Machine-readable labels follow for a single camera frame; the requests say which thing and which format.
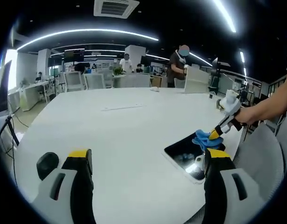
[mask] green plant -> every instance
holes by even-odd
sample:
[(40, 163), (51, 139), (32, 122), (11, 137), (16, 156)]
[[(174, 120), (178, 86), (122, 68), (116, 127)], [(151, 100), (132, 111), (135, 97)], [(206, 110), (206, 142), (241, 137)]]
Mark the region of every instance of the green plant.
[(121, 75), (121, 74), (123, 74), (123, 69), (122, 69), (121, 67), (114, 68), (114, 69), (113, 69), (113, 74), (114, 74), (115, 76)]

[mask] ceiling light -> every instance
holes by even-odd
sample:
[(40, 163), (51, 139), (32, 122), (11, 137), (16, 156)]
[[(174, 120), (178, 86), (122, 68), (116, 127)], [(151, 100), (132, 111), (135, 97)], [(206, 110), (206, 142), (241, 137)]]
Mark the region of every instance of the ceiling light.
[(67, 50), (64, 50), (64, 51), (69, 51), (69, 50), (84, 50), (85, 48), (77, 48), (77, 49), (67, 49)]
[(229, 16), (229, 14), (227, 13), (224, 6), (222, 5), (221, 1), (220, 0), (213, 0), (213, 1), (216, 4), (216, 6), (218, 7), (218, 9), (220, 10), (220, 12), (222, 13), (222, 15), (224, 16), (224, 18), (226, 19), (229, 27), (231, 28), (231, 31), (233, 33), (236, 33), (236, 29), (235, 29), (235, 26), (233, 25), (232, 19)]
[(241, 52), (240, 52), (240, 54), (241, 54), (242, 62), (243, 62), (243, 63), (245, 63), (245, 58), (244, 58), (244, 54), (243, 54), (243, 52), (241, 51)]
[(191, 54), (192, 56), (198, 58), (199, 60), (203, 61), (204, 63), (207, 63), (209, 66), (212, 66), (212, 64), (210, 64), (210, 63), (208, 63), (207, 61), (203, 60), (201, 57), (199, 57), (199, 56), (197, 56), (197, 55), (195, 55), (195, 54), (192, 54), (191, 52), (190, 52), (190, 54)]
[(146, 56), (156, 57), (156, 58), (160, 58), (160, 59), (163, 59), (163, 60), (167, 60), (167, 61), (169, 61), (169, 59), (167, 59), (167, 58), (164, 58), (164, 57), (158, 57), (158, 56), (155, 56), (155, 55), (148, 55), (148, 54), (146, 54)]
[(54, 55), (62, 55), (62, 54), (64, 54), (64, 52), (63, 52), (63, 53), (53, 54), (53, 55), (50, 55), (50, 56), (54, 56)]
[(113, 51), (113, 52), (125, 52), (124, 50), (85, 50), (85, 51)]
[(84, 57), (117, 57), (116, 55), (84, 55)]
[(153, 37), (150, 37), (150, 36), (145, 36), (145, 35), (142, 35), (142, 34), (137, 34), (137, 33), (132, 33), (132, 32), (127, 32), (127, 31), (123, 31), (123, 30), (115, 30), (115, 29), (73, 29), (73, 30), (65, 30), (65, 31), (61, 31), (61, 32), (57, 32), (57, 33), (52, 33), (52, 34), (48, 34), (48, 35), (45, 35), (45, 36), (41, 36), (39, 38), (36, 38), (30, 42), (27, 42), (25, 44), (23, 44), (22, 46), (18, 47), (17, 50), (21, 50), (22, 48), (36, 42), (36, 41), (39, 41), (39, 40), (42, 40), (42, 39), (45, 39), (45, 38), (48, 38), (48, 37), (51, 37), (51, 36), (55, 36), (55, 35), (59, 35), (59, 34), (67, 34), (67, 33), (74, 33), (74, 32), (83, 32), (83, 31), (105, 31), (105, 32), (114, 32), (114, 33), (122, 33), (122, 34), (130, 34), (130, 35), (135, 35), (135, 36), (140, 36), (140, 37), (144, 37), (144, 38), (147, 38), (147, 39), (151, 39), (151, 40), (154, 40), (154, 41), (158, 41), (159, 39), (156, 39), (156, 38), (153, 38)]

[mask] person's hand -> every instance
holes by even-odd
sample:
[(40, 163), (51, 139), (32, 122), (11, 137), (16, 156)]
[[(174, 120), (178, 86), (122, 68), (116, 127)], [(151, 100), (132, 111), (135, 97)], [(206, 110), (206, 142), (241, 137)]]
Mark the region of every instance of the person's hand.
[(239, 114), (235, 119), (240, 123), (247, 123), (252, 125), (255, 121), (255, 109), (252, 107), (241, 107)]

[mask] face mask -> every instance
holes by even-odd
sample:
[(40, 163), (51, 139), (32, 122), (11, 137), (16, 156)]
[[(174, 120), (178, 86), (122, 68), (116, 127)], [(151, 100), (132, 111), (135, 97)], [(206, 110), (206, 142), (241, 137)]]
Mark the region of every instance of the face mask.
[(189, 51), (188, 50), (179, 50), (179, 54), (181, 56), (188, 56), (189, 55)]

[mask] dark shirt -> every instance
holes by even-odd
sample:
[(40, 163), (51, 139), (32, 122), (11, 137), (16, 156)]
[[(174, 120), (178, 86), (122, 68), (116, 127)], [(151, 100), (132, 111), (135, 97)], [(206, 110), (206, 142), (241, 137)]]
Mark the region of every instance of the dark shirt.
[(179, 69), (184, 69), (185, 64), (180, 62), (180, 58), (179, 56), (174, 52), (169, 60), (169, 67), (167, 70), (167, 82), (168, 83), (174, 83), (174, 78), (180, 79), (180, 80), (184, 80), (185, 79), (185, 75), (181, 74), (181, 73), (177, 73), (175, 71), (173, 71), (171, 69), (171, 65), (175, 64), (177, 68)]

